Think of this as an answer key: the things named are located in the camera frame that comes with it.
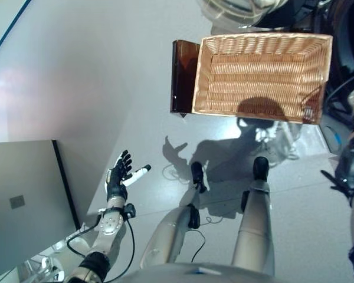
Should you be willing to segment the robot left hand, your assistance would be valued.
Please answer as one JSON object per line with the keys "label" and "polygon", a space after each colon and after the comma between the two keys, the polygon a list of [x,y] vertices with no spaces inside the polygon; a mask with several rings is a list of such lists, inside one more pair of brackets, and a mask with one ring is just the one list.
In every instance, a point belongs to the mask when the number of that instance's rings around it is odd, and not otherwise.
{"label": "robot left hand", "polygon": [[118,197],[127,200],[127,187],[137,182],[152,168],[147,164],[132,172],[131,164],[131,155],[127,150],[124,150],[119,154],[114,166],[108,169],[104,184],[108,202]]}

